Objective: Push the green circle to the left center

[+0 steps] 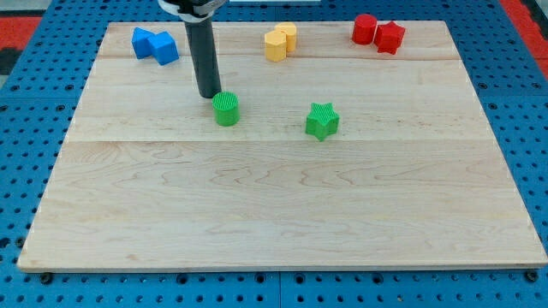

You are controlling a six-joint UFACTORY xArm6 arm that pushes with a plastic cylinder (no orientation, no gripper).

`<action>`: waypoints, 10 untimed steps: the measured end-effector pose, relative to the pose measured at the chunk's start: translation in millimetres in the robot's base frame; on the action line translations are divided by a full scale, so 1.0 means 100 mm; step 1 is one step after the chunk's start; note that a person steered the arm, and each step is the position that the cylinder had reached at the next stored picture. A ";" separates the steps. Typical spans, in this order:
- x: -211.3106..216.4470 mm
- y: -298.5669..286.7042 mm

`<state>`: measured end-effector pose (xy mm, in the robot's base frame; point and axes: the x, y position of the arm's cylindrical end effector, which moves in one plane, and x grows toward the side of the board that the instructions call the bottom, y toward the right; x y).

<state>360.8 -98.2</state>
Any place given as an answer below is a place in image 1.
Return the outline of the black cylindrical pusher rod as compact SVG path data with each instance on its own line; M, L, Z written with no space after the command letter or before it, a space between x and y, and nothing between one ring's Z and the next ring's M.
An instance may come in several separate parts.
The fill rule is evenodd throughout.
M222 91L211 18L185 23L188 46L194 65L199 94L213 98Z

